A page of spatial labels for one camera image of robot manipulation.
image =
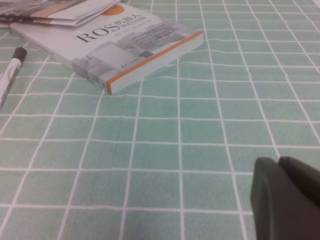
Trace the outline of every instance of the stack of papers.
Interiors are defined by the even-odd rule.
[[[0,0],[0,28],[8,22],[79,26],[120,0]]]

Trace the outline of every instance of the book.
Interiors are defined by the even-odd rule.
[[[120,0],[0,0],[0,21],[79,26]]]
[[[10,28],[110,94],[203,43],[202,31],[123,3],[79,27],[13,23]]]

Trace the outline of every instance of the book cover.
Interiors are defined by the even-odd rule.
[[[203,43],[203,33],[118,3],[79,27],[13,23],[14,34],[116,93]]]

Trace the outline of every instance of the black plastic object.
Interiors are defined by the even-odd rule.
[[[17,47],[13,53],[12,58],[13,59],[19,59],[21,62],[23,62],[26,58],[27,50],[25,50],[23,47]]]
[[[320,240],[319,179],[294,158],[258,158],[251,188],[257,240]]]

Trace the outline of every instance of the marker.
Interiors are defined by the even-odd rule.
[[[27,51],[23,47],[17,47],[4,72],[0,75],[0,109],[2,108],[8,92],[14,82],[17,73],[25,60]]]

